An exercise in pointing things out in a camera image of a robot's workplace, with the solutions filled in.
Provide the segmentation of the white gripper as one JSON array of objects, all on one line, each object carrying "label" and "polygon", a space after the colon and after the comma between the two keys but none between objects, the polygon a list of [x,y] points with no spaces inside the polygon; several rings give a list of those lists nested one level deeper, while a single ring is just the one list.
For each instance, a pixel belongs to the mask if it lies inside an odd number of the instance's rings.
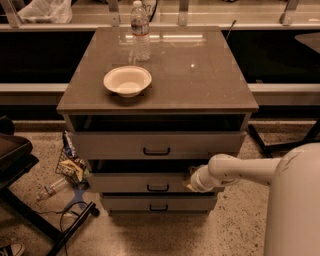
[{"label": "white gripper", "polygon": [[220,181],[211,175],[207,165],[190,166],[188,170],[191,178],[190,181],[183,181],[183,185],[192,192],[205,193],[220,185]]}]

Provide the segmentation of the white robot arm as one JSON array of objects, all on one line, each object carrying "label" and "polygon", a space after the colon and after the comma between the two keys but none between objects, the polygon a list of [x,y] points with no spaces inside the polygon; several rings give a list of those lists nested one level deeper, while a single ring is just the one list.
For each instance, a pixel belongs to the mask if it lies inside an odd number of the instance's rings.
[{"label": "white robot arm", "polygon": [[210,192],[243,179],[270,187],[264,256],[320,256],[320,144],[298,146],[281,158],[217,154],[185,186]]}]

